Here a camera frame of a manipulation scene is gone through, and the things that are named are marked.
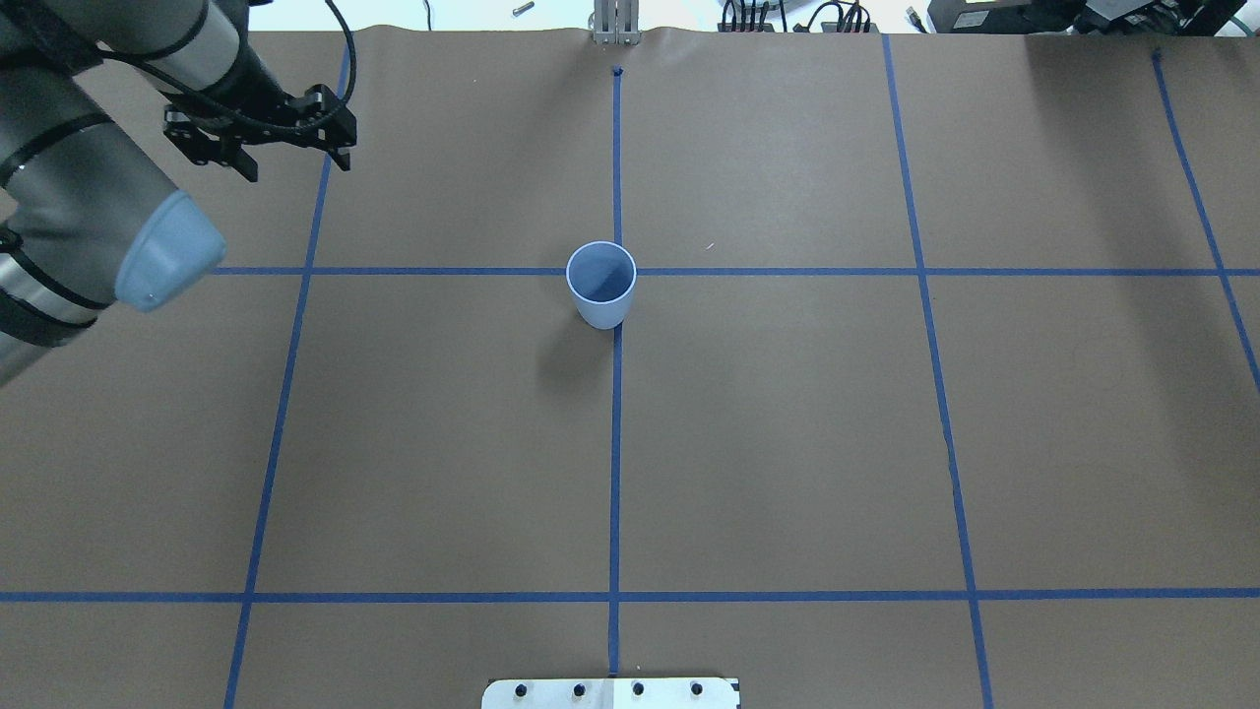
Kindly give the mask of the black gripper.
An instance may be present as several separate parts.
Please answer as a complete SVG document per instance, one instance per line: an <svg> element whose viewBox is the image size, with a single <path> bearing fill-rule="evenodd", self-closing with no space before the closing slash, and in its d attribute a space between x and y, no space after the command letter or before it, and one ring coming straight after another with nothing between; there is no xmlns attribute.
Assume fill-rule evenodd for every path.
<svg viewBox="0 0 1260 709"><path fill-rule="evenodd" d="M163 135L193 164L224 164L257 183L258 165L246 149L268 144L328 152L338 170L350 171L358 121L345 98L328 84L314 84L301 96L265 96L237 108L202 94L176 94L163 108Z"/></svg>

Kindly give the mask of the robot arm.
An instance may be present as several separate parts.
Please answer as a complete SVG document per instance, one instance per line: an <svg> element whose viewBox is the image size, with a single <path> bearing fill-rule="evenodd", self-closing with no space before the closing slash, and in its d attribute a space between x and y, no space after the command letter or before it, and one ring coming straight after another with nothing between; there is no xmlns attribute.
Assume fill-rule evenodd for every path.
<svg viewBox="0 0 1260 709"><path fill-rule="evenodd" d="M226 239L193 196L79 86L113 60L163 96L161 128L186 161L258 180L249 147L289 144L350 167L346 84L289 94L249 43L249 1L5 1L1 184L3 382L89 331L116 302L152 311L209 275Z"/></svg>

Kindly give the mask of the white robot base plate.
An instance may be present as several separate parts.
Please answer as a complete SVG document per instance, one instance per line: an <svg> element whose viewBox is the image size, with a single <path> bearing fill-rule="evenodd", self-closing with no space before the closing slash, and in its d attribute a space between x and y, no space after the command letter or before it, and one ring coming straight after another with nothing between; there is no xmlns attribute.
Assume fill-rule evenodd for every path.
<svg viewBox="0 0 1260 709"><path fill-rule="evenodd" d="M512 678L481 708L741 708L733 678Z"/></svg>

